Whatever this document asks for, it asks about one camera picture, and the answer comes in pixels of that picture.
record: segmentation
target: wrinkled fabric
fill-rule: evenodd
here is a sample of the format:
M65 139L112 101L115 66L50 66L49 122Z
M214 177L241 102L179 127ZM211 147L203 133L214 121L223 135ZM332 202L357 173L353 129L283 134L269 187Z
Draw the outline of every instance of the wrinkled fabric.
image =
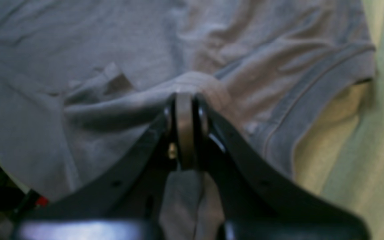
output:
M171 93L202 92L291 178L297 141L373 76L373 50L358 0L0 1L0 159L58 200L120 159ZM170 182L195 199L182 238L204 238L197 219L223 218L197 214L214 183Z

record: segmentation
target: gray t-shirt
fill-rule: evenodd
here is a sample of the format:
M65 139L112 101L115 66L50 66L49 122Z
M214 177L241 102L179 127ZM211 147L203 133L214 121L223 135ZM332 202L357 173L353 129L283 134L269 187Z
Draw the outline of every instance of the gray t-shirt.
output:
M170 93L188 91L293 177L297 141L332 97L373 76L373 54L358 0L0 0L0 160L60 199L120 159ZM188 216L171 239L208 236L195 224L214 183L188 176L167 184L206 194L167 191L186 206L174 215Z

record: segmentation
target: red object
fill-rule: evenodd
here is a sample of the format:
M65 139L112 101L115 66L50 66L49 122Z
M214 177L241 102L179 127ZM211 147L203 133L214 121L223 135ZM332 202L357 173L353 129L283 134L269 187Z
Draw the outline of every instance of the red object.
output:
M39 197L38 200L36 201L35 205L45 207L48 204L48 200L44 197Z

